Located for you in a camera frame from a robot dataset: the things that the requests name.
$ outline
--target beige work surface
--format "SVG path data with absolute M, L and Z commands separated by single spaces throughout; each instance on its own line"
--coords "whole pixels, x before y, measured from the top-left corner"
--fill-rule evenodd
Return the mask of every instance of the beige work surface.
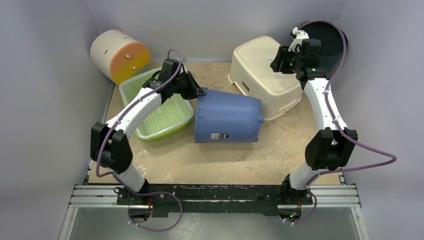
M 201 87 L 241 94 L 227 79 L 230 63 L 189 63 L 187 68 Z M 190 102 L 196 110 L 197 100 Z M 123 108 L 121 94 L 115 86 L 106 119 Z M 305 95 L 285 115 L 265 121 L 258 142 L 194 143 L 194 126 L 193 117 L 181 132 L 158 141 L 142 141 L 133 135 L 132 164 L 149 183 L 156 184 L 281 184 L 287 174 L 305 161 L 305 146 L 317 131 Z M 116 181 L 111 176 L 98 178 L 93 170 L 89 183 Z M 336 174 L 328 174 L 315 184 L 339 185 L 340 181 Z

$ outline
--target blue plastic bucket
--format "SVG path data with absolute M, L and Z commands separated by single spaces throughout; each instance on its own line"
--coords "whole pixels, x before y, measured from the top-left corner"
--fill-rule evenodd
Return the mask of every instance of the blue plastic bucket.
M 261 100 L 203 88 L 197 99 L 195 143 L 251 143 L 258 141 L 264 122 Z

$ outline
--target tabletop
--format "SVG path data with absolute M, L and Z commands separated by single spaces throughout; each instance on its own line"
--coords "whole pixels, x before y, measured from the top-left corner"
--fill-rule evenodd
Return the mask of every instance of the tabletop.
M 230 63 L 190 62 L 190 70 L 201 87 L 242 94 L 228 81 Z M 196 110 L 197 100 L 190 100 Z M 124 108 L 115 86 L 106 120 Z M 132 164 L 154 184 L 278 185 L 305 161 L 305 147 L 317 132 L 314 113 L 306 95 L 295 107 L 276 119 L 265 121 L 258 142 L 195 143 L 195 118 L 185 129 L 157 141 L 130 138 Z M 111 176 L 90 174 L 89 183 L 116 183 Z M 339 185 L 336 174 L 327 174 L 314 184 Z

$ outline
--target white label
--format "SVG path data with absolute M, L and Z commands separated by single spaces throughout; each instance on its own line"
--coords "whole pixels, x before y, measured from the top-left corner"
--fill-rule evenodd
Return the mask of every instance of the white label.
M 210 135 L 210 139 L 220 139 L 220 134 L 219 133 L 212 133 Z

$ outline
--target perforated basket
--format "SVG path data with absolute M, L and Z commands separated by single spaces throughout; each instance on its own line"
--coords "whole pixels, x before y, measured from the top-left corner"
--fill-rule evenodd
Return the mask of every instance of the perforated basket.
M 119 85 L 123 104 L 128 105 L 139 93 L 143 84 L 161 67 L 131 77 Z M 141 140 L 159 140 L 169 137 L 182 130 L 193 117 L 193 107 L 181 95 L 174 94 L 159 108 L 148 115 L 144 122 L 135 130 L 135 135 Z

